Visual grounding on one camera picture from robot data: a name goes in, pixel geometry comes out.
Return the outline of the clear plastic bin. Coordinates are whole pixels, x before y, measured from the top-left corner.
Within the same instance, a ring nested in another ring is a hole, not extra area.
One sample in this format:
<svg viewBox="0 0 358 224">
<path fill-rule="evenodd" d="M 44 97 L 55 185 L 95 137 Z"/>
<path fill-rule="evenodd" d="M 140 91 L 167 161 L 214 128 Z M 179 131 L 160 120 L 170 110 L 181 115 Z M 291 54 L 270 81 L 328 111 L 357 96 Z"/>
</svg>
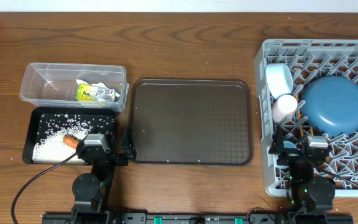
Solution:
<svg viewBox="0 0 358 224">
<path fill-rule="evenodd" d="M 103 82 L 120 95 L 116 102 L 78 101 L 76 79 L 88 83 Z M 35 106 L 107 108 L 123 112 L 126 108 L 129 84 L 127 71 L 118 65 L 78 63 L 30 63 L 20 90 L 20 99 Z"/>
</svg>

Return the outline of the white rice pile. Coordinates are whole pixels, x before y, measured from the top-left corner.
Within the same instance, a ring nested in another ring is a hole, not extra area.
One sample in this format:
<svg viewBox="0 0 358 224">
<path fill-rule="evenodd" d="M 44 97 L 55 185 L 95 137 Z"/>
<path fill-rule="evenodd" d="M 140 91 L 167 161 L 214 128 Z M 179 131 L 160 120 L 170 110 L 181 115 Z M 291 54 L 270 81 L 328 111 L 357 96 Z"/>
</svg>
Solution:
<svg viewBox="0 0 358 224">
<path fill-rule="evenodd" d="M 63 142 L 65 136 L 77 140 L 88 134 L 104 134 L 112 144 L 115 118 L 111 115 L 43 114 L 32 153 L 34 164 L 57 164 L 75 153 Z"/>
</svg>

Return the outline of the foil snack wrapper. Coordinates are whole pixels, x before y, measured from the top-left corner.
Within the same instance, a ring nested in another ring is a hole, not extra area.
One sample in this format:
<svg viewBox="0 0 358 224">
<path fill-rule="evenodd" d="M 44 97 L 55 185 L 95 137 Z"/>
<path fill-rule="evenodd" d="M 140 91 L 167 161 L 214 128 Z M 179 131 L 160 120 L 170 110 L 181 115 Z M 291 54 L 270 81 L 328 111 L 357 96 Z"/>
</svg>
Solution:
<svg viewBox="0 0 358 224">
<path fill-rule="evenodd" d="M 78 101 L 116 102 L 121 95 L 115 90 L 103 86 L 80 83 L 76 92 Z"/>
</svg>

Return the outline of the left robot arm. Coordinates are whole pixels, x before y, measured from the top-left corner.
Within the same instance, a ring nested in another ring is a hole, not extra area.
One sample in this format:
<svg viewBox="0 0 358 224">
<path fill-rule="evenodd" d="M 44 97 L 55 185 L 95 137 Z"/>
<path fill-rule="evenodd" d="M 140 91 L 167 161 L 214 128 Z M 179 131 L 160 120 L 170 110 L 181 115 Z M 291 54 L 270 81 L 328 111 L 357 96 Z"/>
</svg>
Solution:
<svg viewBox="0 0 358 224">
<path fill-rule="evenodd" d="M 88 134 L 82 140 L 65 136 L 63 142 L 76 150 L 79 159 L 92 166 L 91 172 L 79 175 L 72 185 L 75 201 L 68 223 L 121 223 L 121 216 L 108 207 L 108 201 L 114 169 L 127 166 L 137 155 L 129 133 L 123 134 L 120 144 L 123 152 L 119 154 L 107 151 L 104 134 Z"/>
</svg>

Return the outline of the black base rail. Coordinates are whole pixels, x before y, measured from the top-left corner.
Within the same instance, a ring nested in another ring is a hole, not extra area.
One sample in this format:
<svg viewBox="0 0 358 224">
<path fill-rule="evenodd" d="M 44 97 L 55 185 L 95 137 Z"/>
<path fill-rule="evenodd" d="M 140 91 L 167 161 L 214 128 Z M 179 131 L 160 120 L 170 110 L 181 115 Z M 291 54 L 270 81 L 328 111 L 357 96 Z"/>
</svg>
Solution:
<svg viewBox="0 0 358 224">
<path fill-rule="evenodd" d="M 251 214 L 248 216 L 207 216 L 207 215 L 146 215 L 144 213 L 123 213 L 105 221 L 102 217 L 74 219 L 71 215 L 43 215 L 42 224 L 70 223 L 114 223 L 114 224 L 274 224 L 275 215 Z"/>
</svg>

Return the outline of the light blue bowl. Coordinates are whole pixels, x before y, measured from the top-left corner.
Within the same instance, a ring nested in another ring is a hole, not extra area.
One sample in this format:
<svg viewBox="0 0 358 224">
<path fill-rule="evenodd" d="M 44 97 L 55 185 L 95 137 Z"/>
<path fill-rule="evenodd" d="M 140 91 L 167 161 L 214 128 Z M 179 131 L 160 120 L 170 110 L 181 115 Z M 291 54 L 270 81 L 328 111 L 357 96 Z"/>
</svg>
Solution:
<svg viewBox="0 0 358 224">
<path fill-rule="evenodd" d="M 271 95 L 279 99 L 293 90 L 291 71 L 285 63 L 271 63 L 266 66 L 266 81 Z"/>
</svg>

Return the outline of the light blue cup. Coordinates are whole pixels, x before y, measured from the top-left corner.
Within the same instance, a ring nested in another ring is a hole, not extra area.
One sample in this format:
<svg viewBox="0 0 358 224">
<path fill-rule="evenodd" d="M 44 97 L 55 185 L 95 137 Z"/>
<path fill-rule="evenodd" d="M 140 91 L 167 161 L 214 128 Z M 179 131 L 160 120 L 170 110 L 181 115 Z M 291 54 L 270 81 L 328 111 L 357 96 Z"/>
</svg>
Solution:
<svg viewBox="0 0 358 224">
<path fill-rule="evenodd" d="M 290 148 L 290 149 L 296 149 L 297 148 L 297 146 L 294 143 L 290 142 L 290 141 L 284 141 L 283 145 L 284 145 L 285 148 Z"/>
</svg>

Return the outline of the dark blue plate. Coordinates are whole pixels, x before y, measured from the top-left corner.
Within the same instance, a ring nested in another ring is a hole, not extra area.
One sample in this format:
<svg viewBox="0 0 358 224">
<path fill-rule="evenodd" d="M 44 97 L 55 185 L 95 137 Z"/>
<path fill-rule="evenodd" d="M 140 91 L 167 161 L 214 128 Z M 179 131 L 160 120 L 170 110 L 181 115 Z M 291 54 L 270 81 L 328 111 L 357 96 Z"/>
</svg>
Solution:
<svg viewBox="0 0 358 224">
<path fill-rule="evenodd" d="M 301 99 L 301 113 L 312 128 L 330 137 L 358 131 L 358 85 L 348 78 L 319 78 L 302 91 Z"/>
</svg>

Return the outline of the black waste tray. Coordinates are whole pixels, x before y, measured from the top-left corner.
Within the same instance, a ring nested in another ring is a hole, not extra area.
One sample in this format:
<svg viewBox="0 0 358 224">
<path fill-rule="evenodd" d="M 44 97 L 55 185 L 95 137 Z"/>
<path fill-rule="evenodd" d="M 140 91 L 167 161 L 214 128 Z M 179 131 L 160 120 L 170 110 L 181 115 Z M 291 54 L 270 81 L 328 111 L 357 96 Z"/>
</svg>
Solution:
<svg viewBox="0 0 358 224">
<path fill-rule="evenodd" d="M 43 114 L 88 114 L 88 115 L 111 115 L 115 118 L 114 112 L 109 109 L 91 109 L 91 108 L 52 108 L 52 107 L 38 107 L 33 110 L 30 118 L 27 137 L 23 150 L 23 161 L 26 164 L 34 164 L 32 162 L 32 153 L 36 140 L 37 127 L 40 122 L 40 118 Z M 112 151 L 114 140 L 112 144 L 108 142 L 107 152 Z"/>
</svg>

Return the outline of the orange carrot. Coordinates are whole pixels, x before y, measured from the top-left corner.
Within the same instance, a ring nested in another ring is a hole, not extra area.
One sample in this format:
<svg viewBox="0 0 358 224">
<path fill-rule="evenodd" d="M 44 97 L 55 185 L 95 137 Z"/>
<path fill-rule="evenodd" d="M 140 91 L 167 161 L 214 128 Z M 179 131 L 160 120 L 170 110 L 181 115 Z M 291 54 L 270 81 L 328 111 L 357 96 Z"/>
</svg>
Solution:
<svg viewBox="0 0 358 224">
<path fill-rule="evenodd" d="M 79 144 L 79 140 L 73 136 L 65 136 L 63 138 L 63 143 L 72 149 L 76 149 Z"/>
</svg>

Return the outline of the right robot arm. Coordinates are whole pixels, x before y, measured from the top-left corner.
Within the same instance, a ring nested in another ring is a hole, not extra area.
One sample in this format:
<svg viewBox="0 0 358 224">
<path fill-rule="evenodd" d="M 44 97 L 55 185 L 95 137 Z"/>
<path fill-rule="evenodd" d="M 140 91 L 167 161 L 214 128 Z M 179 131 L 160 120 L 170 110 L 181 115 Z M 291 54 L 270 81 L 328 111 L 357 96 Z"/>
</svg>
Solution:
<svg viewBox="0 0 358 224">
<path fill-rule="evenodd" d="M 289 168 L 287 197 L 293 207 L 277 215 L 275 223 L 327 223 L 326 212 L 333 209 L 336 184 L 314 175 L 314 168 L 325 162 L 329 143 L 322 136 L 304 136 L 296 147 L 286 147 L 283 129 L 276 129 L 270 154 L 277 164 Z"/>
</svg>

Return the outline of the grey dishwasher rack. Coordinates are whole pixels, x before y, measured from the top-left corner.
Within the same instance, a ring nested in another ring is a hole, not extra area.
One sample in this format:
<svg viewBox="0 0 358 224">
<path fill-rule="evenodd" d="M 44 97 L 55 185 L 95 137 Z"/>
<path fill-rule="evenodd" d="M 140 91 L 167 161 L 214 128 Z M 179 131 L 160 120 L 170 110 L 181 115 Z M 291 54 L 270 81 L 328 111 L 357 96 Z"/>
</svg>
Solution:
<svg viewBox="0 0 358 224">
<path fill-rule="evenodd" d="M 293 96 L 300 96 L 306 86 L 326 75 L 342 76 L 358 85 L 358 40 L 267 39 L 254 59 L 256 92 L 260 103 L 262 139 L 260 140 L 264 189 L 272 197 L 286 197 L 289 169 L 277 164 L 278 157 L 269 154 L 275 128 L 272 119 L 273 96 L 265 69 L 271 63 L 284 63 L 291 70 Z M 358 184 L 358 130 L 328 140 L 332 149 L 323 167 Z"/>
</svg>

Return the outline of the pink white cup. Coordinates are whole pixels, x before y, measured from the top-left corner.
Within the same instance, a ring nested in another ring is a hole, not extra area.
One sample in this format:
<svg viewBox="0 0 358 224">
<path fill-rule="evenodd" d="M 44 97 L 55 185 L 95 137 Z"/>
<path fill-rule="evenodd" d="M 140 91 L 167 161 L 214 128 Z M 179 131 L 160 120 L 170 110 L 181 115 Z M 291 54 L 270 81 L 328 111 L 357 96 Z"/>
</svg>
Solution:
<svg viewBox="0 0 358 224">
<path fill-rule="evenodd" d="M 272 118 L 281 122 L 286 116 L 292 119 L 295 115 L 298 102 L 292 95 L 282 95 L 272 106 Z"/>
</svg>

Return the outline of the brown serving tray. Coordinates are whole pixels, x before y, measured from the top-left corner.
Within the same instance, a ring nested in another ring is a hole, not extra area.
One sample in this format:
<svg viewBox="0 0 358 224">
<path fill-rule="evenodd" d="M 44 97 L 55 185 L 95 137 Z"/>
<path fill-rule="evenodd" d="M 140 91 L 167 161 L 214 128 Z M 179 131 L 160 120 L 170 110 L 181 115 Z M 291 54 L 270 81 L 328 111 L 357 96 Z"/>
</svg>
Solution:
<svg viewBox="0 0 358 224">
<path fill-rule="evenodd" d="M 138 80 L 129 139 L 135 162 L 246 166 L 254 157 L 252 100 L 240 80 Z"/>
</svg>

